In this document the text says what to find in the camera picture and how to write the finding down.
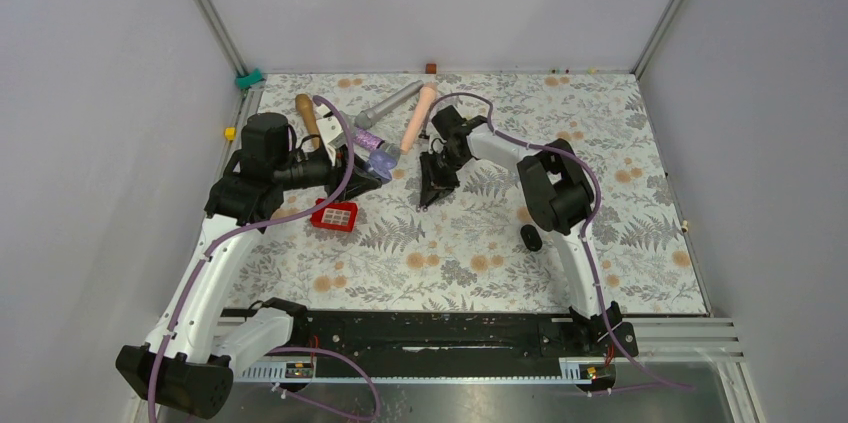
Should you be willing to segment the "lilac oval earbud case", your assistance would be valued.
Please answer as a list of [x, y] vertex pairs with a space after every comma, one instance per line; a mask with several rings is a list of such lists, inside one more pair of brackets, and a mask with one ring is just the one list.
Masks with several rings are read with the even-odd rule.
[[384, 151], [376, 149], [369, 154], [369, 172], [378, 177], [383, 183], [388, 183], [393, 178], [393, 170], [398, 164], [400, 153], [398, 151]]

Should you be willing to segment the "black earbud charging case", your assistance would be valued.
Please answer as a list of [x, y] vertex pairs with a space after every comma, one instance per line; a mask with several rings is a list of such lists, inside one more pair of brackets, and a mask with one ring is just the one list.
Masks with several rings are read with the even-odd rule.
[[520, 238], [525, 248], [530, 252], [538, 252], [543, 248], [543, 240], [537, 228], [532, 224], [525, 224], [520, 228]]

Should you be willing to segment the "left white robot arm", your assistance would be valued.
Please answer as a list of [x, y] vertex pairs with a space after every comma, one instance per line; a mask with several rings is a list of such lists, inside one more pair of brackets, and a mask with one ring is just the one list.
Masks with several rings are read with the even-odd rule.
[[320, 129], [317, 150], [305, 154], [288, 118], [250, 116], [209, 191], [198, 243], [189, 264], [143, 344], [124, 346], [118, 372], [146, 403], [147, 418], [160, 408], [190, 416], [216, 416], [234, 379], [280, 347], [312, 353], [313, 336], [304, 306], [285, 300], [261, 304], [222, 340], [215, 329], [227, 294], [265, 230], [309, 217], [336, 201], [380, 187], [358, 164], [355, 131], [339, 112], [330, 122], [341, 134], [335, 146]]

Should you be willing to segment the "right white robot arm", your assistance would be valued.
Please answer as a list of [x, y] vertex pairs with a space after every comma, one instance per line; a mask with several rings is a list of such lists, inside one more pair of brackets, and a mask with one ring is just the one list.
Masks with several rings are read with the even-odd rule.
[[562, 139], [546, 146], [520, 143], [491, 131], [486, 118], [467, 119], [453, 107], [438, 111], [433, 123], [443, 146], [419, 157], [420, 209], [428, 209], [457, 189], [458, 172], [471, 160], [515, 171], [529, 215], [548, 233], [561, 260], [575, 345], [589, 355], [635, 356], [631, 327], [623, 321], [618, 304], [603, 295], [591, 235], [593, 182], [570, 144]]

